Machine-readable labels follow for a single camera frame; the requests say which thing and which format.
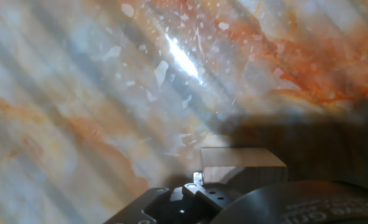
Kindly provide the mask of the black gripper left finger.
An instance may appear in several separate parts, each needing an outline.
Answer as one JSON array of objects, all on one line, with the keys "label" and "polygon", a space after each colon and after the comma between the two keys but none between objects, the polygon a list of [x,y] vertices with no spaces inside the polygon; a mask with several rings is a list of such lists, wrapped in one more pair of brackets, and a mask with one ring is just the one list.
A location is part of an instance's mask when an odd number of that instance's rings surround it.
[{"label": "black gripper left finger", "polygon": [[173,190],[147,190],[105,224],[197,224],[210,223],[233,202],[224,184],[204,184],[195,172],[191,183]]}]

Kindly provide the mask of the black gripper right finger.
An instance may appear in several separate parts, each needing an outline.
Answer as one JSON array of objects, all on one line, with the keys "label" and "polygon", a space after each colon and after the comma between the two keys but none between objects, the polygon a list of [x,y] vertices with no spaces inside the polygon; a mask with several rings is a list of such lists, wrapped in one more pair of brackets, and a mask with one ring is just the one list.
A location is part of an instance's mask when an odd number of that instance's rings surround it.
[{"label": "black gripper right finger", "polygon": [[352,188],[354,190],[357,190],[357,191],[363,191],[363,192],[368,192],[368,187],[364,187],[364,186],[361,186],[361,185],[357,185],[357,184],[352,184],[350,182],[345,182],[345,181],[334,181],[335,184],[339,184],[339,185],[342,185],[342,186],[345,186],[347,188]]}]

